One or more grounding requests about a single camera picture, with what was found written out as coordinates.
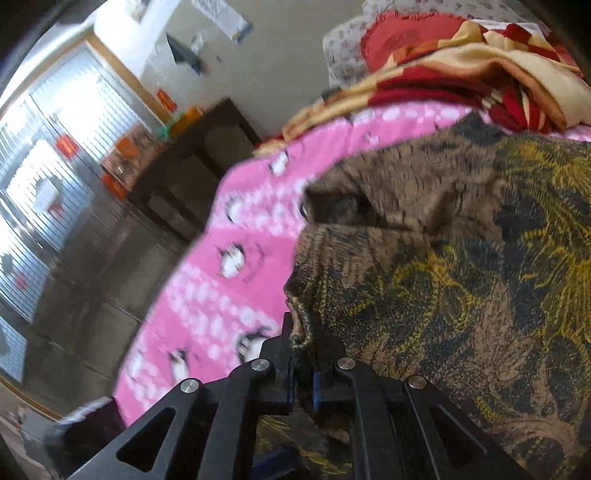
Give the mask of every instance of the paper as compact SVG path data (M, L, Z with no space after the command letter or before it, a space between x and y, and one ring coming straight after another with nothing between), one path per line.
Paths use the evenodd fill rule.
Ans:
M240 43L252 25L223 0L192 0L193 6L212 20L232 41Z
M48 212L60 199L61 181L57 177L47 177L37 182L33 211L37 215Z

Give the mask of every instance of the folded blanket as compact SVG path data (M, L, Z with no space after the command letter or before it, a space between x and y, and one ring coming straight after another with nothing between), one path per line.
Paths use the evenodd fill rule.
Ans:
M571 67L534 53L472 43L438 50L401 67L384 67L362 82L334 93L323 103L302 109L284 125L281 138L262 145L256 154L284 148L304 132L339 116L396 100L395 79L403 77L405 72L408 75L409 69L415 66L484 84L491 91L491 97L482 102L484 110L497 103L518 125L525 124L532 131L546 132L547 119L559 131L579 123L591 124L591 88ZM450 91L445 86L440 90ZM480 99L475 95L467 105L473 106Z
M454 26L453 35L444 36ZM562 58L543 36L532 34L517 24L489 30L472 20L450 14L386 12L361 39L361 52L368 70L375 72L385 65L400 65L441 48L468 43L485 43L506 51L529 51L569 66L574 72L579 71L569 63L570 57Z
M591 147L471 114L306 190L293 348L326 329L419 373L536 479L566 478L591 393Z

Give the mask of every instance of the red sticker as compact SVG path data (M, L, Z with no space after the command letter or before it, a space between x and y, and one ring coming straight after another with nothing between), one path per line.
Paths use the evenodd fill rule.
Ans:
M27 289L27 278L25 277L25 274L23 272L17 272L17 274L14 277L14 285L20 291L24 291Z
M80 150L78 144L70 135L60 135L56 141L56 148L68 159L71 160Z

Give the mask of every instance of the penguin print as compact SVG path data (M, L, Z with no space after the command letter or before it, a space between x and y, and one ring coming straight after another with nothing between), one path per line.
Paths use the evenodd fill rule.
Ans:
M241 244L230 244L226 250L220 250L220 275L223 278L236 277L246 265L246 255Z
M368 133L365 138L367 139L368 143L372 146L372 147L377 147L379 146L379 137L377 135L372 135L370 133Z
M236 354L240 363L245 364L261 355L262 343L269 338L265 333L269 327L262 326L256 332L243 333L236 342Z
M168 354L170 369L173 376L173 384L178 385L185 378L189 378L189 366L187 364L187 352L177 348Z
M287 152L281 152L279 155L277 155L277 158L275 160L269 163L269 170L271 171L271 175L273 175L274 177L281 177L287 170L289 162L290 158L287 155Z
M226 218L234 224L240 223L244 201L240 197L233 197L226 204Z
M141 351L136 350L132 357L129 359L129 362L127 363L127 374L129 375L129 378L134 382L137 381L139 372L142 370L142 367L144 366L144 361L144 354Z
M366 108L360 112L355 112L349 115L349 122L353 125L367 124L375 117L375 113L371 108Z

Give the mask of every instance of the orange container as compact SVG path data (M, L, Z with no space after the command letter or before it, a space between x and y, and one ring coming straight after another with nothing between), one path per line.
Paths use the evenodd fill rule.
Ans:
M177 138L187 128L193 125L197 120L203 116L203 109L198 106L192 106L189 110L184 112L180 118L170 127L168 136L172 139Z

